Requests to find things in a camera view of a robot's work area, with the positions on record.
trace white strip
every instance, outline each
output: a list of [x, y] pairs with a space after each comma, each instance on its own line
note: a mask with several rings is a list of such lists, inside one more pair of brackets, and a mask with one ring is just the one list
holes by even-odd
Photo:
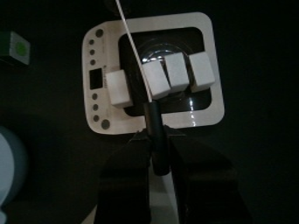
[[5, 224], [5, 214], [0, 210], [0, 224]]
[[153, 166], [148, 169], [149, 206], [153, 224], [179, 224], [179, 212], [173, 190], [173, 176], [169, 172], [157, 177]]
[[147, 98], [148, 98], [148, 101], [151, 102], [152, 101], [152, 96], [151, 96], [151, 91], [149, 91], [148, 83], [147, 83], [147, 80], [145, 80], [145, 71], [143, 69], [141, 60], [140, 60], [139, 55], [137, 55], [135, 41], [132, 39], [129, 30], [128, 30], [128, 27], [127, 27], [127, 20], [125, 20], [124, 12], [121, 10], [121, 5], [120, 5], [119, 0], [116, 0], [116, 7], [117, 7], [117, 10], [119, 10], [119, 14], [120, 14], [121, 20], [124, 22], [125, 34], [128, 36], [128, 40], [129, 40], [131, 46], [133, 48], [136, 63], [139, 65], [139, 69], [140, 69], [140, 72], [141, 72], [141, 75], [143, 75], [144, 88], [145, 88], [145, 92], [147, 92]]
[[80, 224], [93, 224], [96, 219], [96, 212], [97, 212], [97, 206], [93, 207], [91, 213], [88, 214], [88, 217]]

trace white block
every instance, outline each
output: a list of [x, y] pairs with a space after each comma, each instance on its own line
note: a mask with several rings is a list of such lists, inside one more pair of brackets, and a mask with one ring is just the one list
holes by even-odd
[[193, 75], [191, 91], [195, 93], [211, 87], [211, 84], [215, 82], [215, 76], [211, 68], [209, 56], [205, 52], [189, 55], [189, 59]]
[[181, 92], [189, 85], [189, 78], [183, 58], [183, 53], [175, 53], [164, 57], [167, 73], [171, 84], [171, 93]]
[[107, 73], [107, 90], [111, 104], [117, 108], [133, 105], [128, 93], [127, 77], [124, 70]]
[[164, 75], [164, 69], [159, 60], [143, 64], [144, 75], [151, 89], [153, 100], [165, 97], [171, 92], [171, 86]]

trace rectangular slot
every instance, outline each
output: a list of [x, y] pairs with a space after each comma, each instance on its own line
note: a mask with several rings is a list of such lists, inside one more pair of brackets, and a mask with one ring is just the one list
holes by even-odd
[[103, 88], [101, 68], [88, 71], [89, 89]]

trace hole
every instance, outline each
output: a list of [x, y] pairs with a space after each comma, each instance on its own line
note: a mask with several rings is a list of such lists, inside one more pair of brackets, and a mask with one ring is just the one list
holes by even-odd
[[108, 128], [109, 128], [109, 120], [103, 120], [103, 122], [101, 122], [101, 128], [103, 128], [103, 130], [107, 130]]
[[92, 108], [93, 108], [95, 111], [97, 111], [99, 110], [99, 105], [95, 104]]
[[99, 121], [99, 116], [93, 115], [93, 121], [97, 122]]
[[92, 95], [92, 100], [96, 100], [99, 98], [99, 95], [97, 94], [93, 94]]
[[89, 89], [103, 88], [101, 68], [88, 71]]
[[96, 31], [96, 36], [97, 36], [97, 38], [101, 38], [103, 34], [104, 34], [104, 31], [103, 31], [103, 30], [97, 30], [97, 31]]

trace black stand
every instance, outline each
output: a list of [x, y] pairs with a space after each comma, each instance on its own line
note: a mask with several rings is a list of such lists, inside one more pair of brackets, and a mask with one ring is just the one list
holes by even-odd
[[167, 174], [171, 167], [181, 224], [252, 223], [231, 162], [196, 139], [161, 126], [159, 106], [149, 104], [144, 109], [148, 130], [116, 151], [100, 174], [95, 224], [151, 222], [151, 158], [156, 175]]

